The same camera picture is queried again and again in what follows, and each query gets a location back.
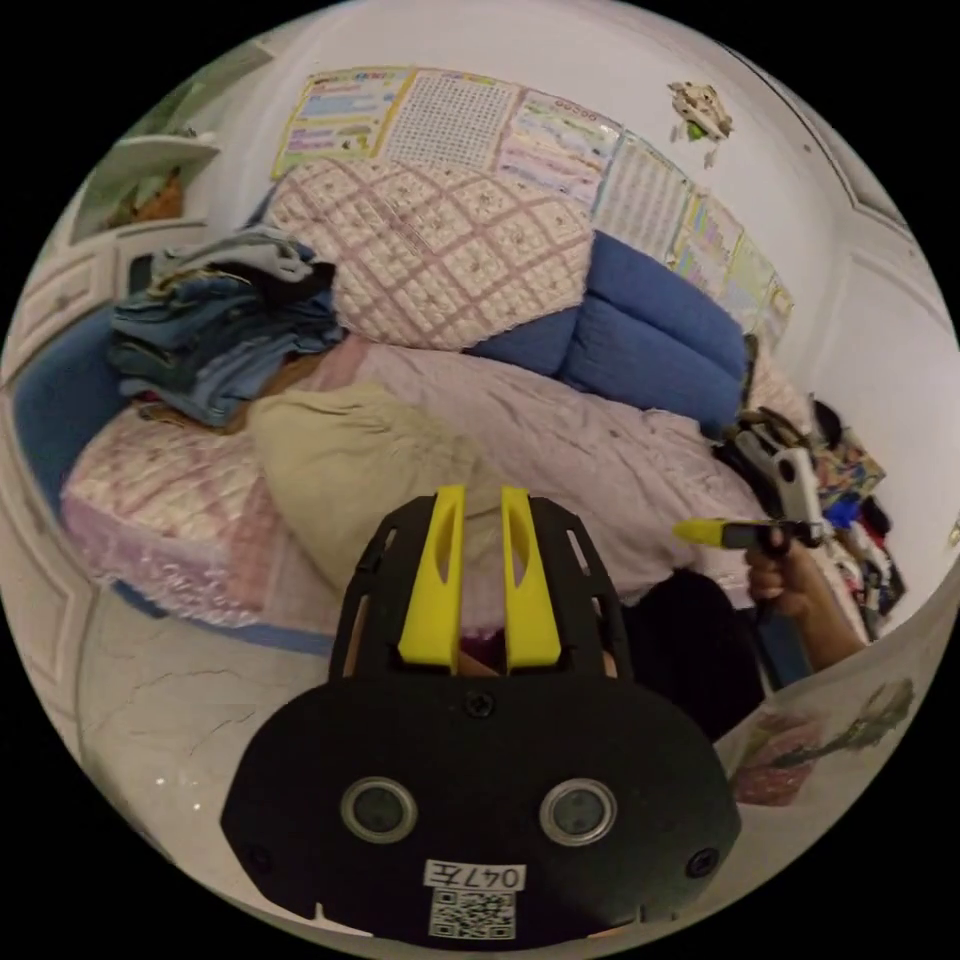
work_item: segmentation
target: sticker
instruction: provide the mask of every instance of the sticker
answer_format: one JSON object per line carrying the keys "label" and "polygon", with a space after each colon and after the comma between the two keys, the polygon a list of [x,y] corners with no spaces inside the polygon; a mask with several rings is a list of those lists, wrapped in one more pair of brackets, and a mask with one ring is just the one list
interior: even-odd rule
{"label": "sticker", "polygon": [[514,940],[516,900],[515,893],[436,889],[430,907],[430,936],[450,940]]}
{"label": "sticker", "polygon": [[442,890],[476,890],[494,893],[520,893],[526,886],[527,868],[523,864],[494,865],[428,860],[423,885]]}

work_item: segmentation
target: quilted pillow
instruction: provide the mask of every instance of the quilted pillow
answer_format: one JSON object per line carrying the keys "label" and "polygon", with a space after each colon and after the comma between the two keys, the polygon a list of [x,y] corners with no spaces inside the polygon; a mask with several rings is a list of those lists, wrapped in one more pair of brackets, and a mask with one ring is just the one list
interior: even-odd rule
{"label": "quilted pillow", "polygon": [[171,613],[253,622],[232,599],[230,538],[259,477],[253,441],[115,417],[62,491],[67,534],[100,581],[121,581]]}
{"label": "quilted pillow", "polygon": [[578,204],[452,163],[304,164],[280,182],[264,219],[337,265],[343,326],[434,350],[576,306],[593,239]]}
{"label": "quilted pillow", "polygon": [[747,409],[757,410],[760,407],[786,417],[804,435],[813,431],[810,401],[790,382],[763,338],[758,338],[753,382],[747,398]]}

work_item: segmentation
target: white door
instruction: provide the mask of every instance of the white door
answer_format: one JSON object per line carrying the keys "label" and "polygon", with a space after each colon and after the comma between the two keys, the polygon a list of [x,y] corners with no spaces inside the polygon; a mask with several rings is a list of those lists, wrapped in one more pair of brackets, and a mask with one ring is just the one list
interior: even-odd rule
{"label": "white door", "polygon": [[929,284],[869,250],[851,250],[825,329],[813,389],[887,472],[876,496],[908,593],[887,629],[933,593],[960,549],[960,349]]}

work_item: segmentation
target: drawer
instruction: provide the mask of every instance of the drawer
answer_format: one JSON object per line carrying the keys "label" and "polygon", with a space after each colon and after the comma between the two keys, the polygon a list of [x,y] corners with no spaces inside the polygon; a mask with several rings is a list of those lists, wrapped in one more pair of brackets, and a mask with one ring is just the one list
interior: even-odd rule
{"label": "drawer", "polygon": [[31,279],[13,317],[0,365],[6,383],[48,340],[113,297],[111,243],[78,247]]}

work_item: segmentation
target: human hand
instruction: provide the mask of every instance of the human hand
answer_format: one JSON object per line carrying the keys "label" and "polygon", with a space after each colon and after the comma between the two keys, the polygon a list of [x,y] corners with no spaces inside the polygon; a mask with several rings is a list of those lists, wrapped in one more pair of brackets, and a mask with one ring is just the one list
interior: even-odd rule
{"label": "human hand", "polygon": [[[773,530],[773,546],[783,543],[783,532]],[[803,617],[823,601],[826,583],[807,548],[791,541],[785,556],[769,557],[759,547],[746,554],[750,596],[754,603],[767,601],[773,609],[788,617]]]}

